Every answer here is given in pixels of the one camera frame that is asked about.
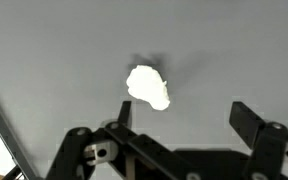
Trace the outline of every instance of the gray table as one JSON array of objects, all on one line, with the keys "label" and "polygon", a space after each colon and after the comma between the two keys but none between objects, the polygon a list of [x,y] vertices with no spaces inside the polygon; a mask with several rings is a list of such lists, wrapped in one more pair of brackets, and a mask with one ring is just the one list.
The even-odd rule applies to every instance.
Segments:
[{"label": "gray table", "polygon": [[0,1],[0,105],[39,176],[70,128],[117,117],[138,58],[160,60],[171,105],[134,101],[134,130],[170,149],[248,152],[235,100],[288,126],[288,0]]}]

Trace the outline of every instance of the gray surface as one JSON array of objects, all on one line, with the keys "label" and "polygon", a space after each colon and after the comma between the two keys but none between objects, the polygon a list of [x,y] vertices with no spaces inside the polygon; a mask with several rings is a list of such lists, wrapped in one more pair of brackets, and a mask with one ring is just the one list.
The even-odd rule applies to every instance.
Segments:
[{"label": "gray surface", "polygon": [[246,152],[233,100],[288,125],[288,0],[0,1],[0,104],[39,175],[68,129],[117,117],[135,54],[163,57],[171,105],[133,125],[171,149]]}]

